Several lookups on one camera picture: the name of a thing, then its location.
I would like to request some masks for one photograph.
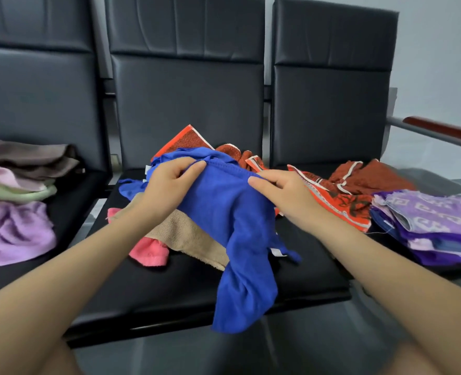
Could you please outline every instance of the left hand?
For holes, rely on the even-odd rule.
[[[192,183],[206,167],[203,160],[190,166],[194,162],[195,159],[184,157],[159,164],[137,208],[148,211],[157,224],[164,221],[182,202]]]

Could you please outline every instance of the finger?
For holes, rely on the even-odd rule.
[[[193,182],[196,181],[197,177],[201,175],[201,172],[206,167],[206,162],[200,160],[197,163],[192,164],[182,176],[178,178],[178,182],[183,183],[186,189],[189,189]]]
[[[189,167],[192,163],[194,163],[196,160],[191,157],[183,157],[183,158],[177,158],[170,160],[169,162],[166,162],[166,164],[169,164],[170,170],[172,171],[174,177],[177,178],[180,176],[180,174],[187,168]]]
[[[279,188],[283,188],[286,185],[291,178],[291,174],[291,171],[283,170],[264,170],[258,173],[260,177],[263,177],[269,182],[275,183]]]
[[[274,184],[256,176],[250,176],[248,178],[248,184],[277,205],[281,197],[281,190]]]

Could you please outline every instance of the clothing tag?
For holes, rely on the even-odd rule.
[[[271,252],[274,257],[287,257],[287,255],[283,255],[281,250],[278,248],[271,247]]]

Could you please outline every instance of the wooden armrest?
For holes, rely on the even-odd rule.
[[[433,121],[431,119],[416,116],[406,117],[402,120],[402,122],[407,123],[409,125],[421,127],[432,132],[461,139],[461,127],[459,126],[449,125],[447,123]]]

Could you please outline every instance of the black leather seat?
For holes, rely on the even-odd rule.
[[[0,139],[71,143],[86,174],[47,199],[57,247],[0,267],[0,288],[62,252],[110,177],[88,0],[0,2]]]
[[[188,124],[215,147],[232,143],[261,155],[265,0],[107,0],[106,7],[122,178],[144,178],[152,155]],[[127,203],[116,187],[90,233],[106,223],[108,208]],[[295,239],[293,247],[305,237]],[[301,266],[271,258],[279,288],[273,310],[349,297],[323,249],[300,254]],[[311,273],[315,263],[325,276]],[[170,252],[165,268],[127,258],[74,321],[70,344],[209,324],[220,277],[179,252]]]
[[[380,158],[398,13],[311,0],[275,0],[271,166],[328,178],[347,160]],[[438,190],[409,177],[419,190]],[[373,226],[370,233],[383,233]],[[386,234],[373,239],[414,260]],[[430,268],[461,277],[461,265]]]

